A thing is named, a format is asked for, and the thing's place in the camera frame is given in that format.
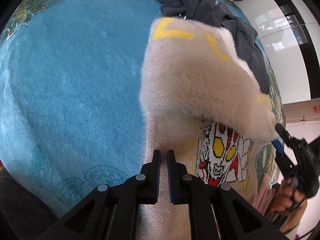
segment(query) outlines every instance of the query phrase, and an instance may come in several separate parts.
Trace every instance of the black cable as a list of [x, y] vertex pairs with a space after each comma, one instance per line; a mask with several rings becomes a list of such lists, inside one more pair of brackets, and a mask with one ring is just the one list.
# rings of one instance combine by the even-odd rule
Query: black cable
[[304, 234], [303, 236], [300, 236], [299, 238], [297, 238], [296, 240], [301, 240], [302, 238], [306, 237], [307, 235], [311, 234], [311, 232], [313, 231], [313, 229], [315, 229], [316, 227], [312, 228], [308, 233]]

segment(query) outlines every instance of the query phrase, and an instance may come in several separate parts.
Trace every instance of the metal screw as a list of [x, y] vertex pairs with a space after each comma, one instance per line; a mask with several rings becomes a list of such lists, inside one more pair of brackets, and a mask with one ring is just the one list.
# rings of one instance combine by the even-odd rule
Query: metal screw
[[225, 182], [225, 183], [222, 183], [220, 187], [221, 187], [221, 189], [224, 190], [224, 191], [228, 191], [228, 190], [231, 189], [229, 183], [226, 183], [226, 182]]
[[184, 174], [184, 175], [182, 176], [182, 178], [183, 178], [184, 180], [186, 180], [186, 181], [190, 181], [190, 180], [192, 180], [192, 175], [191, 175], [191, 174]]
[[144, 174], [138, 174], [136, 176], [136, 180], [144, 180], [146, 178], [146, 176]]
[[108, 189], [108, 185], [106, 185], [106, 184], [100, 184], [99, 186], [98, 186], [98, 191], [100, 191], [100, 192], [104, 192], [104, 191], [106, 191]]

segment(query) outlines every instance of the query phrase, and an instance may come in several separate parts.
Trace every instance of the yellow pattern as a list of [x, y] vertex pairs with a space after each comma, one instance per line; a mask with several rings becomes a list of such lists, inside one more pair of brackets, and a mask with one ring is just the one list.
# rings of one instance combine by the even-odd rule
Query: yellow pattern
[[197, 146], [198, 142], [187, 142], [184, 146], [184, 152], [187, 154], [188, 161], [195, 161], [196, 156], [190, 156], [189, 151], [192, 147]]
[[257, 95], [257, 101], [260, 103], [260, 104], [263, 104], [265, 101], [266, 101], [266, 98], [264, 97], [264, 95], [262, 93], [259, 93]]
[[247, 189], [248, 181], [249, 181], [249, 174], [247, 174], [247, 178], [243, 181], [243, 190], [242, 190], [243, 193]]
[[233, 158], [233, 156], [236, 154], [236, 150], [237, 149], [236, 149], [235, 146], [232, 146], [230, 148], [230, 150], [228, 151], [227, 156], [226, 156], [226, 161], [227, 162], [230, 161]]
[[26, 17], [26, 12], [27, 12], [26, 10], [22, 10], [19, 13], [16, 14], [16, 17], [17, 18], [27, 18]]
[[227, 54], [223, 54], [216, 45], [216, 40], [211, 35], [206, 35], [207, 41], [209, 42], [210, 47], [218, 54], [219, 57], [222, 57], [226, 61], [230, 61], [230, 57]]
[[217, 158], [221, 158], [224, 152], [224, 145], [221, 138], [215, 138], [213, 144], [213, 153]]
[[189, 32], [180, 31], [180, 30], [165, 30], [166, 26], [173, 22], [174, 18], [163, 18], [159, 25], [157, 26], [152, 40], [159, 40], [164, 38], [177, 38], [177, 39], [185, 39], [185, 40], [192, 40], [195, 35]]
[[247, 151], [248, 155], [250, 155], [250, 153], [251, 153], [253, 143], [254, 143], [254, 141], [251, 141], [250, 146], [248, 147], [248, 151]]

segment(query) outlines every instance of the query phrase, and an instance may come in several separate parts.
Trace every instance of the finger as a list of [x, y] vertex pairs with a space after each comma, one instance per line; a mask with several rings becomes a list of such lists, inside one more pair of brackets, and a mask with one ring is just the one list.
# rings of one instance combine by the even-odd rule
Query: finger
[[[294, 193], [293, 193], [293, 198], [294, 198], [294, 201], [297, 202], [297, 203], [300, 203], [302, 200], [304, 200], [306, 197], [306, 195], [298, 190], [295, 190]], [[307, 207], [307, 200], [303, 201], [301, 204], [300, 204], [300, 207], [302, 208], [305, 208]]]
[[287, 179], [285, 180], [285, 182], [286, 182], [287, 185], [289, 185], [289, 184], [291, 183], [291, 181], [292, 181], [292, 178], [287, 178]]
[[289, 185], [283, 186], [281, 193], [283, 195], [287, 195], [288, 197], [291, 197], [293, 193], [292, 187]]
[[290, 200], [290, 198], [286, 195], [278, 195], [275, 198], [275, 202], [279, 203], [287, 208], [291, 207], [292, 205], [292, 201]]
[[282, 212], [286, 209], [286, 207], [284, 205], [281, 205], [281, 203], [276, 202], [273, 204], [272, 209], [277, 212]]
[[299, 223], [301, 218], [303, 217], [304, 212], [307, 208], [307, 200], [305, 199], [301, 205], [295, 210], [292, 217], [289, 219], [289, 221], [284, 225], [284, 227], [280, 230], [281, 232], [285, 232], [289, 229], [295, 228]]

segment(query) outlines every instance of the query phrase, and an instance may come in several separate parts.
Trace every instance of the white wall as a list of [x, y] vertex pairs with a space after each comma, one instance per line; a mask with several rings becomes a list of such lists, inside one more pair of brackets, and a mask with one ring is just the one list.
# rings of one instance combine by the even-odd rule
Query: white wall
[[243, 0], [237, 5], [257, 30], [278, 82], [282, 103], [311, 99], [306, 66], [298, 42], [274, 0]]
[[[286, 126], [287, 131], [296, 138], [305, 138], [307, 142], [311, 142], [320, 135], [320, 121], [306, 122], [302, 123], [289, 123]], [[291, 158], [291, 160], [296, 164], [294, 154], [291, 149], [287, 147], [284, 148], [285, 153]], [[278, 182], [280, 183], [283, 176], [279, 176]], [[320, 220], [320, 193], [308, 200], [308, 207], [301, 219], [298, 234], [300, 236], [304, 235], [315, 227]]]

